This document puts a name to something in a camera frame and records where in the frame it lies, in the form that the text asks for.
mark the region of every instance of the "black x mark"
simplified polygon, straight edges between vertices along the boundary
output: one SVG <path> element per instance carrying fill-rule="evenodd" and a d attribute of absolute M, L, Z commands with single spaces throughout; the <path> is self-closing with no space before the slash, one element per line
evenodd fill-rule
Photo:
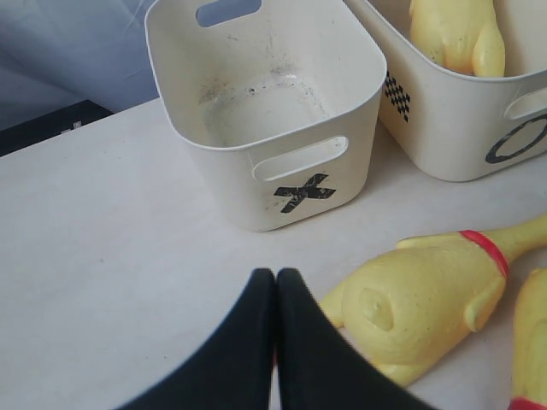
<path fill-rule="evenodd" d="M 294 209 L 302 203 L 302 201 L 306 198 L 309 199 L 327 199 L 332 196 L 336 190 L 330 190 L 328 188 L 318 188 L 317 185 L 319 185 L 321 182 L 323 182 L 323 179 L 328 177 L 328 175 L 325 175 L 324 173 L 317 173 L 310 179 L 308 179 L 308 182 L 304 184 L 301 188 L 287 188 L 287 187 L 279 187 L 275 194 L 276 196 L 291 196 L 292 199 L 285 205 L 283 209 L 281 209 L 281 212 L 283 214 L 289 214 L 290 212 L 294 211 Z"/>

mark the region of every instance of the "black object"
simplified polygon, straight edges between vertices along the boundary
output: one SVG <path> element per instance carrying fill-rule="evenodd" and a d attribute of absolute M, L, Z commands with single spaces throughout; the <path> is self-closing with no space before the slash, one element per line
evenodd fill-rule
<path fill-rule="evenodd" d="M 0 131 L 0 156 L 112 115 L 91 101 L 82 101 Z"/>
<path fill-rule="evenodd" d="M 364 360 L 290 268 L 256 269 L 209 340 L 120 410 L 266 410 L 274 345 L 283 410 L 435 410 Z"/>

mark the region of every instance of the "rubber chicken leg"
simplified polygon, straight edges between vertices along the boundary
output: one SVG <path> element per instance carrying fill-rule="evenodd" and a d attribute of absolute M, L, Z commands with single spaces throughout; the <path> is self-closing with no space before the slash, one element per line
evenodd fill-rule
<path fill-rule="evenodd" d="M 505 44 L 493 0 L 412 0 L 410 41 L 449 70 L 502 77 Z"/>
<path fill-rule="evenodd" d="M 547 246 L 547 214 L 491 231 L 411 237 L 364 263 L 321 301 L 382 373 L 407 386 L 497 306 L 509 265 Z"/>
<path fill-rule="evenodd" d="M 532 271 L 522 285 L 514 333 L 509 410 L 547 410 L 547 269 Z"/>

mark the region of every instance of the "white table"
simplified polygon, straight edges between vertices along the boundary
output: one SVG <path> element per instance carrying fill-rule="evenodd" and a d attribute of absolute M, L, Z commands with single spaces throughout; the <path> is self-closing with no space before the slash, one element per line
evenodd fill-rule
<path fill-rule="evenodd" d="M 155 100 L 0 158 L 0 408 L 120 405 L 214 331 L 255 267 L 297 267 L 321 298 L 399 238 L 547 210 L 545 155 L 445 183 L 379 126 L 355 201 L 253 233 L 217 214 L 185 150 Z M 444 410 L 507 408 L 512 306 L 542 264 L 545 251 L 519 261 L 486 329 L 410 390 Z"/>

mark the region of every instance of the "white plastic bin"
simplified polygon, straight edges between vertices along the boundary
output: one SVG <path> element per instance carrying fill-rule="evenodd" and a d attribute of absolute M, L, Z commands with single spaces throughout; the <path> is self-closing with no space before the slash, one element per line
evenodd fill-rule
<path fill-rule="evenodd" d="M 229 220 L 267 231 L 362 190 L 386 63 L 343 2 L 158 0 L 145 25 L 171 125 Z"/>
<path fill-rule="evenodd" d="M 495 0 L 506 77 L 460 75 L 408 40 L 410 0 L 346 0 L 384 52 L 379 118 L 415 165 L 469 181 L 547 150 L 545 0 Z"/>

